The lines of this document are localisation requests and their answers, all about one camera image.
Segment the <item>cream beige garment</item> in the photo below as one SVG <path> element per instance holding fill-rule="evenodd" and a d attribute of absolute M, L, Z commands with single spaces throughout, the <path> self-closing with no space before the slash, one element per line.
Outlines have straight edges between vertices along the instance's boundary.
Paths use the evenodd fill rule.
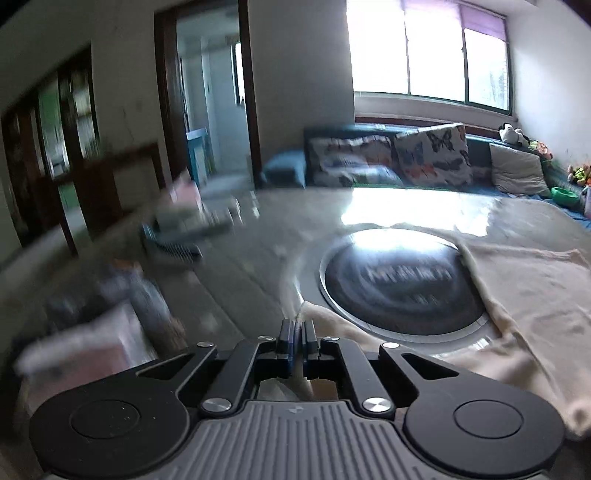
<path fill-rule="evenodd" d="M 321 239 L 283 268 L 279 298 L 290 319 L 375 351 L 394 342 L 531 391 L 562 416 L 571 439 L 590 435 L 590 265 L 578 250 L 454 243 L 485 307 L 477 324 L 447 335 L 403 335 L 362 327 L 322 296 L 320 264 L 346 235 Z"/>

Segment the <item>round black table burner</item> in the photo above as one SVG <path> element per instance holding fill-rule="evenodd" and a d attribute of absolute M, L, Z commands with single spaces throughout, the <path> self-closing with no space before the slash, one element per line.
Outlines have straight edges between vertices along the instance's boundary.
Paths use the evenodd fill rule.
<path fill-rule="evenodd" d="M 322 258 L 320 286 L 343 317 L 384 333 L 447 335 L 485 315 L 459 248 L 415 230 L 374 228 L 339 239 Z"/>

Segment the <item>grey quilted star table cover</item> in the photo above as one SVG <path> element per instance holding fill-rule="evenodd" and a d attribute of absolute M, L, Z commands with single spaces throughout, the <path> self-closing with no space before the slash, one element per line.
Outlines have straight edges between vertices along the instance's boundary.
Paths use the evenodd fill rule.
<path fill-rule="evenodd" d="M 189 342 L 231 347 L 279 329 L 279 281 L 301 248 L 312 242 L 373 228 L 424 231 L 446 239 L 549 251 L 578 250 L 590 265 L 590 233 L 557 207 L 539 200 L 434 190 L 267 190 L 245 196 L 242 224 L 200 242 L 194 264 L 145 259 L 136 218 L 128 218 L 87 254 L 60 264 L 52 279 L 38 271 L 13 280 L 13 303 L 1 310 L 1 338 L 39 334 L 42 310 L 56 291 L 87 280 L 104 259 L 135 259 L 160 288 Z"/>

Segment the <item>pink tissue box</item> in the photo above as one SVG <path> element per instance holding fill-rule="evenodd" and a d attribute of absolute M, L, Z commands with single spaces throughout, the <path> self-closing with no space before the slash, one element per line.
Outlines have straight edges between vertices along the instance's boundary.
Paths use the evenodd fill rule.
<path fill-rule="evenodd" d="M 168 203 L 175 208 L 193 209 L 201 212 L 204 209 L 197 184 L 187 171 L 183 171 L 172 182 L 167 190 Z"/>

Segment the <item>green round bowl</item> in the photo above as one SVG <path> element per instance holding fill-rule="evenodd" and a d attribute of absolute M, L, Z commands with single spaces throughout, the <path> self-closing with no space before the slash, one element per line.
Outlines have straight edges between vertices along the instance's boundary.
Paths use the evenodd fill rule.
<path fill-rule="evenodd" d="M 575 208 L 580 202 L 580 197 L 576 192 L 563 187 L 552 187 L 551 197 L 557 205 L 563 208 Z"/>

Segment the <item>dark wooden cabinet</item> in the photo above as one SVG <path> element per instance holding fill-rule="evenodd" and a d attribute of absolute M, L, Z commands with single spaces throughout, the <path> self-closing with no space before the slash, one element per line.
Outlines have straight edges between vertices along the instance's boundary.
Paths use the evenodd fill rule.
<path fill-rule="evenodd" d="M 76 255 L 165 187 L 151 142 L 115 151 L 99 135 L 92 50 L 60 63 L 1 115 L 1 178 L 20 244 L 55 230 Z"/>

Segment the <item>grey plain cushion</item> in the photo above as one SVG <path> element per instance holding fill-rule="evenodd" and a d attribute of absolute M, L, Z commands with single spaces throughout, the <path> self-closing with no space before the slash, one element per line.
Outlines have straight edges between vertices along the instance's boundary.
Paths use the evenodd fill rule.
<path fill-rule="evenodd" d="M 491 143 L 491 176 L 495 187 L 508 194 L 549 197 L 540 158 L 532 153 Z"/>

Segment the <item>right butterfly print pillow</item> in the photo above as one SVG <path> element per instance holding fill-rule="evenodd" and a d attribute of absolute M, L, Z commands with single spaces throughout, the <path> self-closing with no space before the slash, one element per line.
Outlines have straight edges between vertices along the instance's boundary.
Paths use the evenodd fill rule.
<path fill-rule="evenodd" d="M 419 129 L 394 137 L 405 177 L 419 187 L 465 187 L 473 183 L 466 129 L 462 123 Z"/>

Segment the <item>butterfly print pillow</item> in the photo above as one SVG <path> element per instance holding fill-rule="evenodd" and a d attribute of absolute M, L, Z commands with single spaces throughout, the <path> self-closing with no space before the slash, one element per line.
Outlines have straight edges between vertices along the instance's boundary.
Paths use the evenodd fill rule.
<path fill-rule="evenodd" d="M 308 147 L 315 186 L 404 185 L 394 172 L 393 146 L 385 136 L 314 138 Z"/>
<path fill-rule="evenodd" d="M 473 183 L 466 129 L 462 123 L 419 129 L 394 137 L 405 177 L 419 187 L 465 187 Z"/>

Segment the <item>colourful plush toys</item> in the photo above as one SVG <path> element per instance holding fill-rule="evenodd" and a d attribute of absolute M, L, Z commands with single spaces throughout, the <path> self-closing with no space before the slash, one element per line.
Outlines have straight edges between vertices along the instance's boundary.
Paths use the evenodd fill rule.
<path fill-rule="evenodd" d="M 569 165 L 567 168 L 567 181 L 583 188 L 591 185 L 591 165 L 583 164 L 579 167 Z"/>

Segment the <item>left butterfly print pillow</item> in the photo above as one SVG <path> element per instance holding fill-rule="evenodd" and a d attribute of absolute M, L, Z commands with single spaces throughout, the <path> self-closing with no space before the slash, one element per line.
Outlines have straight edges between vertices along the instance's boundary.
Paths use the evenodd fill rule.
<path fill-rule="evenodd" d="M 393 146 L 385 136 L 314 138 L 308 147 L 315 186 L 404 185 L 394 172 Z"/>

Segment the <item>blue white cabinet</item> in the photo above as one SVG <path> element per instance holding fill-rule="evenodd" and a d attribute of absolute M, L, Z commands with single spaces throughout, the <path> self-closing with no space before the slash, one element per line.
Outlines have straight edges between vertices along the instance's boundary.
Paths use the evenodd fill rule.
<path fill-rule="evenodd" d="M 198 187 L 203 187 L 214 174 L 214 159 L 208 130 L 200 128 L 187 132 L 186 143 L 190 176 Z"/>

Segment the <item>black white plush toy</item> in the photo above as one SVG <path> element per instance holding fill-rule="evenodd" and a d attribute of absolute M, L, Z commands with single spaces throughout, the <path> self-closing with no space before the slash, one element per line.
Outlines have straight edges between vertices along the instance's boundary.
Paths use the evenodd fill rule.
<path fill-rule="evenodd" d="M 515 128 L 510 123 L 504 123 L 499 127 L 500 139 L 509 145 L 528 148 L 530 140 L 520 128 Z"/>

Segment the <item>blue sofa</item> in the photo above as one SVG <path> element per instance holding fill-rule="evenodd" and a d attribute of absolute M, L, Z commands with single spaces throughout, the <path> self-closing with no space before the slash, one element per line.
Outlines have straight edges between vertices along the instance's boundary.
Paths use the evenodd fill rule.
<path fill-rule="evenodd" d="M 260 181 L 266 187 L 401 187 L 524 197 L 590 226 L 584 190 L 568 187 L 565 172 L 546 155 L 470 134 L 462 123 L 308 127 L 303 148 L 274 155 Z"/>

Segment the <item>window with green frame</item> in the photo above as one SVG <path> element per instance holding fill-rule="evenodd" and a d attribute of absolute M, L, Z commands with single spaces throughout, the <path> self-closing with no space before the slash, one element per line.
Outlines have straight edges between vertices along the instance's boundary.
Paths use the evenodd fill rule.
<path fill-rule="evenodd" d="M 346 3 L 353 91 L 512 110 L 506 18 L 468 1 Z"/>

